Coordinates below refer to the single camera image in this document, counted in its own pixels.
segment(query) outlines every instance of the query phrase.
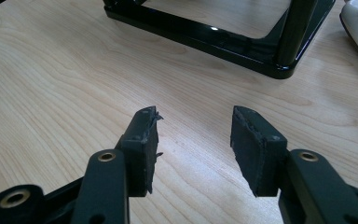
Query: glossy black base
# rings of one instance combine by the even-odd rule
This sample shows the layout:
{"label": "glossy black base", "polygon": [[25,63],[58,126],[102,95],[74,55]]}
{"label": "glossy black base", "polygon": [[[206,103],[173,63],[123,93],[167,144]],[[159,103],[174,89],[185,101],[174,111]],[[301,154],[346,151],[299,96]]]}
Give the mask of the glossy black base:
{"label": "glossy black base", "polygon": [[141,2],[105,0],[109,18],[210,53],[269,77],[284,79],[294,69],[335,0],[292,0],[268,35],[255,39],[191,21]]}

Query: wooden table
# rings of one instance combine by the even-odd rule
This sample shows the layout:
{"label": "wooden table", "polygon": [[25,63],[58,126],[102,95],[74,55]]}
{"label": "wooden table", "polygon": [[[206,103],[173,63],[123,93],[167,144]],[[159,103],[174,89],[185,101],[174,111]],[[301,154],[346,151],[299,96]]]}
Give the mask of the wooden table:
{"label": "wooden table", "polygon": [[[146,4],[166,7],[159,2]],[[192,2],[171,10],[190,5],[178,14],[252,36],[277,20],[269,12],[287,7],[249,0],[238,4],[245,9],[223,7],[224,15]],[[0,191],[36,184],[49,193],[79,178],[90,155],[114,147],[133,114],[150,105],[165,118],[158,123],[164,155],[153,194],[131,199],[132,223],[282,222],[277,199],[254,198],[241,176],[229,146],[234,105],[258,111],[289,149],[323,154],[358,187],[358,52],[338,18],[343,5],[337,0],[295,74],[275,80],[111,20],[102,0],[7,0]],[[237,23],[233,8],[242,15]]]}

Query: metal grommet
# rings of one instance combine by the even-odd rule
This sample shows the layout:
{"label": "metal grommet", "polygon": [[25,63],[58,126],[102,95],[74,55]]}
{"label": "metal grommet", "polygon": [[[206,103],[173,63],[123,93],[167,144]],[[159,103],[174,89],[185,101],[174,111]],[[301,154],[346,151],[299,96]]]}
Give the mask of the metal grommet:
{"label": "metal grommet", "polygon": [[310,152],[300,152],[299,157],[304,161],[318,161],[319,158]]}
{"label": "metal grommet", "polygon": [[106,152],[104,154],[101,154],[98,157],[98,161],[111,161],[111,160],[114,160],[115,157],[116,157],[116,154],[111,153],[111,152]]}
{"label": "metal grommet", "polygon": [[28,189],[18,189],[9,193],[0,202],[1,208],[16,207],[29,199],[31,192]]}

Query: light wood grain surface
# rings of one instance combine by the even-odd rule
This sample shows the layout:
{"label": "light wood grain surface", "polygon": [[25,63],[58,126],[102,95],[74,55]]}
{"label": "light wood grain surface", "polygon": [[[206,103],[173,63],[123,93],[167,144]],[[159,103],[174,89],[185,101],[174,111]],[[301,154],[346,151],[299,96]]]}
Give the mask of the light wood grain surface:
{"label": "light wood grain surface", "polygon": [[[182,4],[147,4],[158,2],[167,11]],[[194,10],[177,14],[260,36],[284,10],[266,7],[270,1],[237,0],[243,7],[226,14],[200,7],[209,2],[183,1]],[[229,147],[234,105],[257,110],[289,149],[325,155],[358,187],[358,52],[338,18],[343,4],[337,0],[295,74],[275,80],[111,20],[102,0],[7,0],[0,191],[36,184],[49,193],[77,179],[89,156],[114,147],[133,114],[150,105],[165,118],[158,123],[164,155],[154,193],[131,199],[132,223],[282,223],[277,199],[254,198]]]}

